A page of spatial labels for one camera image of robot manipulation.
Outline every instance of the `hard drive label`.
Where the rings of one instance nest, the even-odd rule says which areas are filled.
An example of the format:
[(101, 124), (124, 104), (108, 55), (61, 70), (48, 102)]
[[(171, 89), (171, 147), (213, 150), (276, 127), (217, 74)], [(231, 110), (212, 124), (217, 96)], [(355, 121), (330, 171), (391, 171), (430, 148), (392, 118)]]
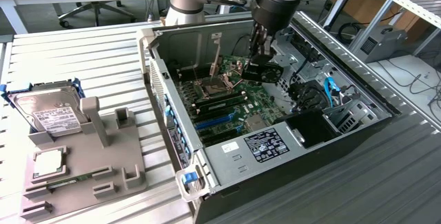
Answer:
[(288, 152), (288, 148), (275, 129), (268, 129), (244, 138), (247, 146), (260, 163)]
[(77, 121), (72, 107), (48, 109), (32, 114), (49, 134), (80, 127), (80, 122)]

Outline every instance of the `motherboard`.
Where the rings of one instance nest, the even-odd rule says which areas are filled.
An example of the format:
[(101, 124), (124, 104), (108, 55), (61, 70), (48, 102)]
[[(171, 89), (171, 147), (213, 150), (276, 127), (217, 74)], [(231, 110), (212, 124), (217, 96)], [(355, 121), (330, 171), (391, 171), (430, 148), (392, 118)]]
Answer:
[(245, 58), (220, 56), (215, 68), (177, 72), (173, 80), (205, 147), (263, 129), (283, 116), (261, 84), (240, 78), (244, 65)]

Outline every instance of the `blue pcie slot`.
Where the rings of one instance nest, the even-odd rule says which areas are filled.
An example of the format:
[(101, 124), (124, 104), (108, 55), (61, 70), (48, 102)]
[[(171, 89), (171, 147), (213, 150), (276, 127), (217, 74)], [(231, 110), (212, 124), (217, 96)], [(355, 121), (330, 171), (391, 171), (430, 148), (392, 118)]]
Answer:
[(211, 126), (215, 126), (215, 125), (217, 125), (217, 124), (221, 124), (221, 123), (229, 122), (229, 121), (232, 120), (233, 115), (235, 115), (235, 111), (233, 111), (233, 113), (228, 114), (228, 115), (224, 116), (224, 117), (220, 117), (220, 118), (217, 118), (217, 119), (213, 119), (213, 120), (211, 120), (211, 121), (207, 121), (207, 122), (204, 122), (204, 123), (197, 124), (197, 125), (195, 126), (195, 130), (201, 130), (201, 129), (207, 128), (207, 127), (211, 127)]

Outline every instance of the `blue latch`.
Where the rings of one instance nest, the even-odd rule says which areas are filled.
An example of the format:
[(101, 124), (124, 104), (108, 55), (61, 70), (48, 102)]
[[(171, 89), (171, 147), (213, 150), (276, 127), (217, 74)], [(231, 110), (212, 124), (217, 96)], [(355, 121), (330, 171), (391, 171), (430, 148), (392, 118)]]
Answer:
[(189, 184), (191, 182), (193, 182), (196, 180), (197, 180), (197, 174), (195, 173), (195, 171), (181, 175), (183, 184)]
[(167, 106), (165, 106), (165, 116), (169, 116), (169, 112), (171, 112), (171, 106), (167, 105)]
[(328, 90), (328, 88), (334, 89), (335, 91), (339, 91), (339, 87), (336, 86), (332, 77), (327, 77), (324, 79), (324, 92), (326, 92), (326, 96), (328, 98), (330, 101), (330, 107), (332, 108), (334, 104), (332, 104), (332, 97), (331, 97), (331, 91)]

